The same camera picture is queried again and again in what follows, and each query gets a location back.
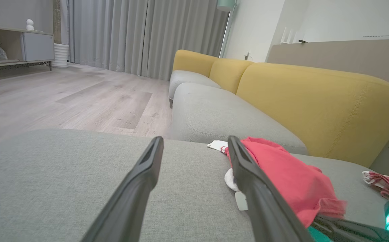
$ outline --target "white ribbed pot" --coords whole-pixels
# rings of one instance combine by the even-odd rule
[[[54,43],[54,61],[52,67],[67,68],[67,55],[69,53],[69,45]]]

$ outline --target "red cloth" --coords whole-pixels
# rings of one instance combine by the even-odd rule
[[[346,202],[336,198],[330,179],[319,168],[303,163],[272,141],[248,137],[241,142],[306,228],[317,213],[344,218]],[[225,154],[230,160],[228,148]]]
[[[372,188],[379,191],[381,196],[389,199],[389,176],[370,171],[368,172],[368,177],[366,177],[365,180]]]

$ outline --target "gray curtain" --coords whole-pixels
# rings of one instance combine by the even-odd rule
[[[70,61],[169,80],[178,49],[218,56],[216,0],[69,0]]]

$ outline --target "floor plank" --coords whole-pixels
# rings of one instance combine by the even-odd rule
[[[170,138],[169,82],[72,64],[0,72],[0,141],[63,128]]]

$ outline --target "gray seat cushion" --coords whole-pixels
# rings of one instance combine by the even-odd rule
[[[169,99],[173,100],[173,95],[175,93],[176,88],[181,83],[185,83],[185,82],[197,83],[197,84],[202,84],[205,86],[221,88],[220,85],[218,85],[213,80],[211,80],[210,78],[207,78],[204,75],[201,75],[201,74],[196,73],[196,72],[176,70],[176,71],[173,71],[172,75],[170,76]]]
[[[226,140],[229,135],[264,138],[290,153],[308,154],[296,135],[237,95],[194,83],[181,84],[174,98],[171,138],[210,143]]]
[[[150,138],[36,130],[0,143],[0,242],[79,241]],[[254,241],[225,182],[227,157],[206,144],[166,140],[141,241]],[[346,218],[384,227],[386,202],[360,165],[296,155],[328,175]]]

